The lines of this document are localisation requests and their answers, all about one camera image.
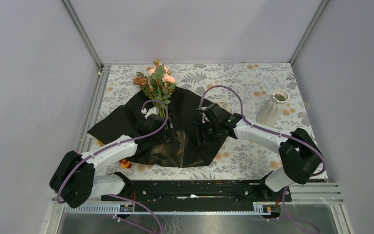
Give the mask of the black wrapping paper sheet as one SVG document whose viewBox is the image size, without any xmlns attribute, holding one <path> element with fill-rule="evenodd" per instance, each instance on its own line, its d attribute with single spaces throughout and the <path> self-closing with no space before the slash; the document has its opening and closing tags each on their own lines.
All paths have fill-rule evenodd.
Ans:
<svg viewBox="0 0 374 234">
<path fill-rule="evenodd" d="M 173 127 L 161 130 L 154 136 L 137 140 L 135 155 L 128 157 L 132 163 L 159 165 L 163 167 L 199 167 L 209 165 L 224 144 L 227 136 L 209 140 L 200 145 L 197 140 L 196 122 L 202 121 L 197 108 L 200 96 L 194 92 L 179 88 L 170 97 L 169 120 Z M 103 144 L 109 144 L 122 135 L 130 137 L 151 133 L 162 125 L 146 126 L 141 113 L 142 104 L 148 97 L 139 91 L 124 104 L 116 107 L 103 120 L 95 124 L 87 134 Z"/>
</svg>

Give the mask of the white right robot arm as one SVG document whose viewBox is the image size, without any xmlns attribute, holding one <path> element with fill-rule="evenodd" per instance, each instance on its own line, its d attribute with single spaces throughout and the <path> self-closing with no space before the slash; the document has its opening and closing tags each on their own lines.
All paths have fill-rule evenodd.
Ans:
<svg viewBox="0 0 374 234">
<path fill-rule="evenodd" d="M 198 112 L 202 115 L 195 123 L 199 144 L 231 137 L 258 144 L 280 156 L 282 166 L 262 179 L 260 194 L 264 200 L 273 200 L 286 186 L 306 184 L 322 162 L 316 144 L 301 128 L 278 132 L 265 125 L 252 124 L 242 115 L 231 114 L 216 103 L 200 107 Z"/>
</svg>

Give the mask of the peach flower bouquet black wrap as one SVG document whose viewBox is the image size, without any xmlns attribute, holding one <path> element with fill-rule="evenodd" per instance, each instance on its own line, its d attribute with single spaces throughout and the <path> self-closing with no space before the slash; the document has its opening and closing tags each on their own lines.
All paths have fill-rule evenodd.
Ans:
<svg viewBox="0 0 374 234">
<path fill-rule="evenodd" d="M 159 59 L 154 60 L 153 65 L 153 67 L 147 68 L 146 75 L 143 72 L 137 72 L 133 83 L 139 86 L 149 99 L 162 103 L 154 102 L 153 105 L 158 109 L 159 115 L 165 118 L 165 107 L 168 108 L 171 103 L 170 97 L 175 92 L 176 80 L 168 67 L 162 64 Z"/>
</svg>

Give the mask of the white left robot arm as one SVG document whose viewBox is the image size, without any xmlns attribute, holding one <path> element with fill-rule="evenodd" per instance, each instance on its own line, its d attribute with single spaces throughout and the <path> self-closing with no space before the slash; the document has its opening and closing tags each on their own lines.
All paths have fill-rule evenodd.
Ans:
<svg viewBox="0 0 374 234">
<path fill-rule="evenodd" d="M 132 132 L 105 146 L 84 153 L 69 151 L 49 181 L 57 201 L 77 208 L 90 198 L 114 194 L 119 200 L 131 196 L 131 186 L 118 175 L 102 175 L 110 165 L 146 151 L 164 139 L 165 119 L 150 114 Z"/>
</svg>

